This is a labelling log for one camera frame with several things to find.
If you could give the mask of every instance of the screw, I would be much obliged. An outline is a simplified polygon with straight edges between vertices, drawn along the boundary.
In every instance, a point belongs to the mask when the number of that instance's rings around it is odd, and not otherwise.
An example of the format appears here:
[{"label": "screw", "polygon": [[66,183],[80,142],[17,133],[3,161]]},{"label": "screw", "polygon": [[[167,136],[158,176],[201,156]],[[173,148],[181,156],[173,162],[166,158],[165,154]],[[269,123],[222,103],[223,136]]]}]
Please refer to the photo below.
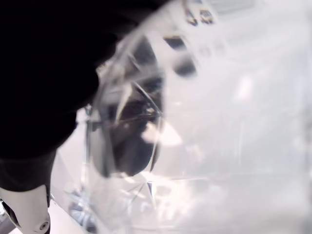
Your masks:
[{"label": "screw", "polygon": [[48,224],[49,224],[48,222],[43,223],[43,224],[40,226],[40,230],[45,229],[45,227],[48,226]]}]

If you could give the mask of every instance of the plastic wrap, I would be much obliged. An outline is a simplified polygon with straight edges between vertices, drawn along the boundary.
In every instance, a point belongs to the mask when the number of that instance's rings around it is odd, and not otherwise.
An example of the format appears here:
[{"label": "plastic wrap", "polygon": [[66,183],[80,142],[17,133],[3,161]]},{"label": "plastic wrap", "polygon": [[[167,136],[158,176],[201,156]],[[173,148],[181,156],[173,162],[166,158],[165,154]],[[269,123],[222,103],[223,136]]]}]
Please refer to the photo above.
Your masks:
[{"label": "plastic wrap", "polygon": [[61,206],[90,233],[309,233],[307,10],[297,0],[165,6],[101,69],[82,177],[56,189]]}]

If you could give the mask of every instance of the clear plastic bag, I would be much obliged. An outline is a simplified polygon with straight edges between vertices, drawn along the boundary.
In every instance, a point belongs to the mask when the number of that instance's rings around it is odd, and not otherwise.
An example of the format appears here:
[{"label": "clear plastic bag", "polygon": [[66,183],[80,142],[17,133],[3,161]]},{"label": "clear plastic bag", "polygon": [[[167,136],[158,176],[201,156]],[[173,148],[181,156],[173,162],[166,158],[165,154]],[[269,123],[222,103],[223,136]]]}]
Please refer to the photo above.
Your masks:
[{"label": "clear plastic bag", "polygon": [[173,1],[119,44],[68,195],[91,233],[311,231],[308,9]]}]

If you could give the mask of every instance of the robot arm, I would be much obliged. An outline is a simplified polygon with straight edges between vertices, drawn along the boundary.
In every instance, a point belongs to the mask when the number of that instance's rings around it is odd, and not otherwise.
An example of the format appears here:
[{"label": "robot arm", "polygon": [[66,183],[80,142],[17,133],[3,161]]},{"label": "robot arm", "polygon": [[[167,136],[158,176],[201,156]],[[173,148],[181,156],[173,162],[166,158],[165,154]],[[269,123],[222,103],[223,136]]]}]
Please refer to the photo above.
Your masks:
[{"label": "robot arm", "polygon": [[95,68],[167,0],[13,2],[0,7],[0,198],[23,234],[48,234],[56,150],[97,91]]}]

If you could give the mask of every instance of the white robotic part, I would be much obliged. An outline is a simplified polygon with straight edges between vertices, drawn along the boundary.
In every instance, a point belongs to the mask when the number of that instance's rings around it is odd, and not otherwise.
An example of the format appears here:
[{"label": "white robotic part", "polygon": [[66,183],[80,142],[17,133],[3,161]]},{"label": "white robotic part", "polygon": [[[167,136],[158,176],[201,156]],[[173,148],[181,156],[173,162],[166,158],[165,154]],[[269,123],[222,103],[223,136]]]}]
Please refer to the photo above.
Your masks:
[{"label": "white robotic part", "polygon": [[26,192],[0,188],[0,198],[9,218],[23,234],[45,234],[50,216],[45,185]]}]

